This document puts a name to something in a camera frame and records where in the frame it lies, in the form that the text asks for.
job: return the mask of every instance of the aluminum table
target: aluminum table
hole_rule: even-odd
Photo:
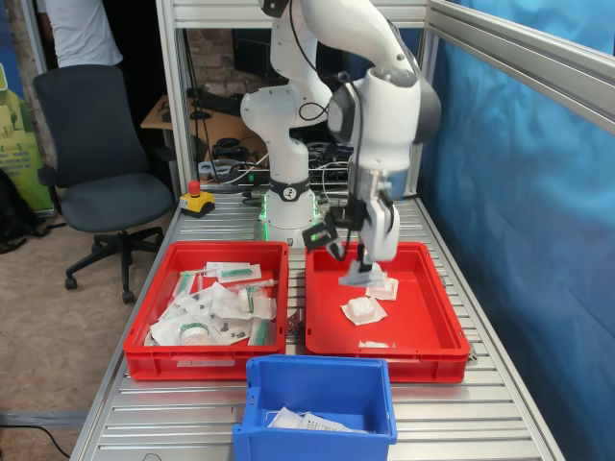
[[[232,425],[240,423],[244,382],[135,381],[122,343],[156,273],[176,241],[252,240],[258,208],[240,195],[218,195],[206,218],[176,212],[105,374],[72,461],[232,461]],[[529,392],[420,200],[397,204],[404,241],[425,243],[477,360],[457,385],[392,384],[398,442],[391,461],[563,460]],[[291,250],[289,323],[303,317],[305,256]],[[302,353],[289,336],[287,353]]]

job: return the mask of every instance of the brick wall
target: brick wall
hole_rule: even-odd
[[[230,29],[190,30],[188,40],[199,86],[223,96],[265,86],[261,78],[234,69]]]
[[[5,6],[7,8],[9,25],[11,26],[12,47],[17,56],[19,77],[23,85],[25,99],[32,114],[40,156],[43,162],[55,166],[56,153],[53,147],[53,140],[32,86],[33,78],[38,75],[37,64],[34,52],[32,51],[30,37],[28,36],[21,2],[19,0],[5,0]]]

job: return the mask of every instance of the blue bin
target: blue bin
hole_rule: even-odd
[[[397,442],[385,360],[269,355],[248,361],[247,381],[235,461],[386,461]],[[368,433],[267,427],[283,406]]]

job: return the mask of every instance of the person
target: person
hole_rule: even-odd
[[[102,0],[37,0],[41,29],[55,42],[58,67],[116,65],[122,54],[111,33]]]

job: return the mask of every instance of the black office chair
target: black office chair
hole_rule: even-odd
[[[159,218],[173,205],[173,198],[162,182],[147,173],[148,158],[136,137],[122,74],[112,66],[75,65],[39,75],[34,86],[58,157],[57,170],[46,166],[38,171],[41,183],[50,187],[71,228],[119,231],[94,235],[91,255],[66,270],[64,286],[74,290],[77,271],[120,253],[122,300],[132,303],[131,252],[157,253],[163,234],[162,228],[132,234],[126,229]],[[56,186],[66,188],[60,200]],[[156,243],[144,241],[153,235]]]

